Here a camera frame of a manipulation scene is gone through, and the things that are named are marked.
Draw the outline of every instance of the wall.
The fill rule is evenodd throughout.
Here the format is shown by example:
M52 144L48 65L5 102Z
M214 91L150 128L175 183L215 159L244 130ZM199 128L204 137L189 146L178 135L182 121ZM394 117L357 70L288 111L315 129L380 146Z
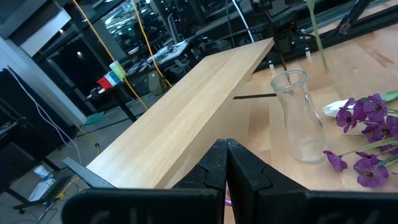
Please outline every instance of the wall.
M81 125L84 114L18 46L0 37L0 68L10 66L69 125Z

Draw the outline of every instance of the glass vase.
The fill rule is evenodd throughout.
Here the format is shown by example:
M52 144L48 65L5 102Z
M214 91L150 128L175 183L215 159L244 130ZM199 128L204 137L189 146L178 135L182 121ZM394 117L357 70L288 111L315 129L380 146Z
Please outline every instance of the glass vase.
M316 163L325 158L328 150L322 132L322 123L308 92L307 74L290 70L271 81L284 110L285 127L290 150L299 162Z

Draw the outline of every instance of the floor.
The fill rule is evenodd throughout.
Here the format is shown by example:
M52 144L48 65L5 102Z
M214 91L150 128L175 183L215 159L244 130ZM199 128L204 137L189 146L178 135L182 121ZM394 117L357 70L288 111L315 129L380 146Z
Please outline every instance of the floor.
M147 106L152 106L161 96L146 96L143 98L144 103ZM128 107L134 114L141 114L145 112L145 108L139 102L132 102L128 104ZM96 130L100 127L116 123L120 120L126 119L127 116L121 111L120 108L115 108L108 111L104 117L95 124L90 124L83 127L85 132ZM106 149L124 130L126 130L132 122L128 119L118 124L109 126L98 131L94 131L89 135L81 136L76 138L76 143L81 152L82 164L86 166L89 164L97 155L97 149L95 143L100 145L101 151ZM51 153L48 158L59 167L65 167L62 160L66 157L78 161L76 149L74 147L64 146L62 150L55 150ZM19 179L12 188L19 192L21 195L28 197L31 191L34 189L36 184L40 182L40 179L33 173L29 172L21 179ZM85 189L88 186L80 179L75 182L76 185L69 186L66 191L66 198L71 197L77 192L77 190ZM19 202L12 198L8 194L0 195L0 224L11 224L11 223L35 223L36 220L43 214L45 207L43 205L37 205L26 209L26 213L23 215L18 214L11 206L17 205ZM61 223L60 214L61 208L65 203L64 200L58 201L54 206L53 210L50 210L44 219L40 222L41 224L56 224Z

